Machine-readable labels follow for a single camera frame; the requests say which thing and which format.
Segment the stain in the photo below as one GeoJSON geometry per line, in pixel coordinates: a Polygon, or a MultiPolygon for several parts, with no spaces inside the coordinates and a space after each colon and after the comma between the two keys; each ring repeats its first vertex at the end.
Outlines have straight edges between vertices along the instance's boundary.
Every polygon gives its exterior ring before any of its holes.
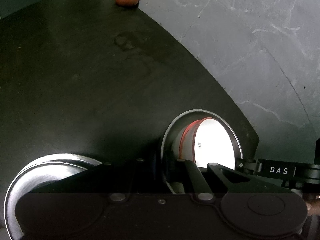
{"type": "Polygon", "coordinates": [[[116,37],[115,37],[115,41],[114,43],[120,47],[121,50],[123,51],[126,51],[126,50],[129,50],[129,49],[133,49],[134,46],[132,45],[132,42],[131,42],[132,38],[131,37],[128,37],[124,34],[118,34],[116,37]]]}
{"type": "Polygon", "coordinates": [[[121,36],[121,35],[116,36],[116,38],[115,38],[115,44],[116,44],[116,45],[121,46],[121,45],[123,45],[125,42],[126,42],[126,37],[121,36]]]}
{"type": "Polygon", "coordinates": [[[127,49],[133,49],[133,46],[132,46],[132,44],[131,44],[130,41],[128,41],[128,42],[125,44],[125,47],[126,47],[127,49]]]}
{"type": "Polygon", "coordinates": [[[81,77],[80,77],[79,74],[73,74],[72,77],[71,77],[71,79],[72,79],[73,81],[78,81],[78,80],[81,79],[81,77]]]}
{"type": "Polygon", "coordinates": [[[167,45],[170,45],[172,41],[167,39],[160,39],[157,33],[149,32],[148,30],[141,30],[131,32],[129,30],[115,33],[114,44],[116,44],[122,51],[132,51],[134,54],[144,55],[153,58],[158,62],[163,62],[171,53],[168,49],[164,49],[167,45]]]}

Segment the metal rim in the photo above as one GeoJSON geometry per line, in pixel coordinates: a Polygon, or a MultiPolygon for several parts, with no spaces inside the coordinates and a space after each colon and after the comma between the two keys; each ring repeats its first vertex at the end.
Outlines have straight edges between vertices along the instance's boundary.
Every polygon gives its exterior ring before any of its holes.
{"type": "Polygon", "coordinates": [[[225,124],[229,129],[230,131],[232,132],[235,140],[236,140],[236,143],[237,143],[237,146],[239,147],[239,151],[240,151],[240,155],[241,155],[241,159],[243,159],[243,153],[242,153],[242,149],[241,149],[241,145],[240,145],[240,142],[239,142],[239,139],[238,137],[236,136],[236,133],[234,132],[234,130],[230,127],[230,125],[224,120],[222,119],[220,116],[218,116],[217,114],[213,113],[213,112],[210,112],[210,111],[207,111],[207,110],[203,110],[203,109],[193,109],[193,110],[188,110],[180,115],[178,115],[171,123],[170,125],[168,126],[167,130],[165,131],[165,134],[164,134],[164,137],[163,137],[163,140],[162,140],[162,143],[161,143],[161,149],[160,149],[160,156],[161,156],[161,160],[162,160],[162,157],[163,157],[163,154],[164,154],[164,145],[166,143],[166,139],[167,139],[167,136],[168,136],[168,133],[169,131],[171,130],[171,128],[173,127],[173,125],[177,122],[177,120],[179,120],[181,117],[187,115],[187,114],[191,114],[191,113],[197,113],[197,112],[202,112],[202,113],[207,113],[207,114],[210,114],[210,115],[213,115],[215,116],[218,121],[221,121],[223,122],[223,124],[225,124]]]}
{"type": "Polygon", "coordinates": [[[50,161],[58,161],[58,160],[59,161],[77,161],[77,162],[85,163],[91,166],[97,166],[102,164],[102,162],[99,162],[93,158],[82,156],[82,155],[71,154],[71,153],[56,153],[56,154],[42,156],[40,158],[35,159],[34,161],[31,161],[29,164],[24,166],[21,169],[21,171],[19,171],[19,173],[35,164],[50,162],[50,161]]]}
{"type": "Polygon", "coordinates": [[[66,153],[60,153],[60,154],[51,154],[51,155],[46,155],[40,158],[37,158],[36,160],[30,162],[27,164],[19,173],[17,176],[13,179],[11,184],[8,187],[8,190],[5,195],[4,199],[4,223],[7,229],[7,232],[9,234],[9,237],[11,240],[16,240],[14,236],[12,235],[12,228],[10,228],[10,223],[8,221],[8,201],[10,199],[10,192],[12,191],[14,185],[19,181],[19,179],[28,171],[31,171],[32,169],[45,166],[45,165],[67,165],[67,166],[73,166],[80,168],[81,170],[85,171],[87,170],[86,167],[83,167],[82,165],[85,164],[84,166],[97,166],[101,164],[101,162],[94,160],[89,157],[81,156],[81,155],[75,155],[75,154],[66,154],[66,153]]]}

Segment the black machine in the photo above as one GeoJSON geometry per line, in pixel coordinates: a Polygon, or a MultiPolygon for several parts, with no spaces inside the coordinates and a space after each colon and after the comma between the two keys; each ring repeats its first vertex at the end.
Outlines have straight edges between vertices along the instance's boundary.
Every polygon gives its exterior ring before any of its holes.
{"type": "Polygon", "coordinates": [[[304,199],[316,198],[319,184],[318,164],[237,159],[235,170],[198,168],[155,153],[38,187],[19,200],[16,218],[23,240],[311,239],[304,199]]]}

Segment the metal screw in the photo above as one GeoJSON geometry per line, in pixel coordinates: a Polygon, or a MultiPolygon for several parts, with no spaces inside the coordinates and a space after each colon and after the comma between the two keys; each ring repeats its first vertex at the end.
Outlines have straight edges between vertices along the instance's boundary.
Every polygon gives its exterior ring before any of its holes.
{"type": "Polygon", "coordinates": [[[211,193],[203,192],[198,194],[198,199],[202,201],[210,201],[213,199],[213,195],[211,193]]]}
{"type": "Polygon", "coordinates": [[[123,201],[125,199],[125,194],[123,193],[112,193],[110,196],[112,201],[123,201]]]}
{"type": "Polygon", "coordinates": [[[166,201],[165,201],[164,199],[159,199],[159,200],[158,200],[158,203],[159,203],[159,204],[165,204],[166,201]]]}

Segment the round button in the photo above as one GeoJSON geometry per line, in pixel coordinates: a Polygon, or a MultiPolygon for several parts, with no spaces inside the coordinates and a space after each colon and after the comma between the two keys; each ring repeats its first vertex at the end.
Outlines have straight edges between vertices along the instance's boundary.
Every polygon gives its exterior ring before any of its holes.
{"type": "Polygon", "coordinates": [[[273,216],[281,213],[285,205],[283,200],[276,196],[261,194],[249,198],[248,207],[257,214],[273,216]]]}
{"type": "Polygon", "coordinates": [[[210,201],[213,199],[213,195],[211,193],[203,192],[198,194],[198,199],[202,201],[210,201]]]}
{"type": "Polygon", "coordinates": [[[123,201],[125,199],[125,194],[123,193],[112,193],[110,195],[112,201],[123,201]]]}

